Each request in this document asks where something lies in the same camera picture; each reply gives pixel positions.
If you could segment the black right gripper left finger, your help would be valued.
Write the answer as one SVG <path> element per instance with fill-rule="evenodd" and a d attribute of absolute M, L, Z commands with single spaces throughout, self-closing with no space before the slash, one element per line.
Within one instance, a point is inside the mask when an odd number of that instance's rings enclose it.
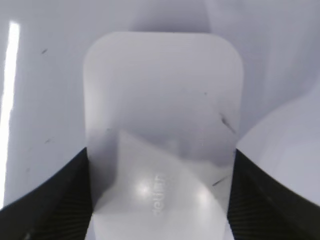
<path fill-rule="evenodd" d="M 93 213 L 87 150 L 0 211 L 2 240 L 83 240 Z"/>

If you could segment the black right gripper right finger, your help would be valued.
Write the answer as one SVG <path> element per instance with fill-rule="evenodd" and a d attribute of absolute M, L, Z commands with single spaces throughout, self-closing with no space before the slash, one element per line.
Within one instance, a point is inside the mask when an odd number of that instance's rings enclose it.
<path fill-rule="evenodd" d="M 236 150 L 227 220 L 236 240 L 318 240 L 320 207 Z"/>

